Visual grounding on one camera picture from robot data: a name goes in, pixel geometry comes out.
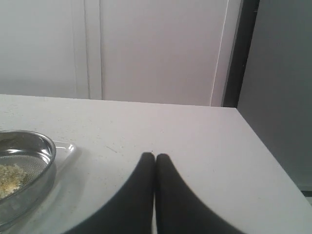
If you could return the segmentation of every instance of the cabinet door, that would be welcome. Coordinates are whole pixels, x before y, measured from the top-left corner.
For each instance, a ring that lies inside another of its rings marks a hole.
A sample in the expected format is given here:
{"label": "cabinet door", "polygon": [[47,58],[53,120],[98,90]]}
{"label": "cabinet door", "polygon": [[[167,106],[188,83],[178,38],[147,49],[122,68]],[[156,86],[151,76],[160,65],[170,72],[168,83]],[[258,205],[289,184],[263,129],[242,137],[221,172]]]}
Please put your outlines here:
{"label": "cabinet door", "polygon": [[0,1],[0,93],[88,98],[83,0]]}
{"label": "cabinet door", "polygon": [[210,105],[218,87],[220,105],[239,6],[101,0],[104,99]]}

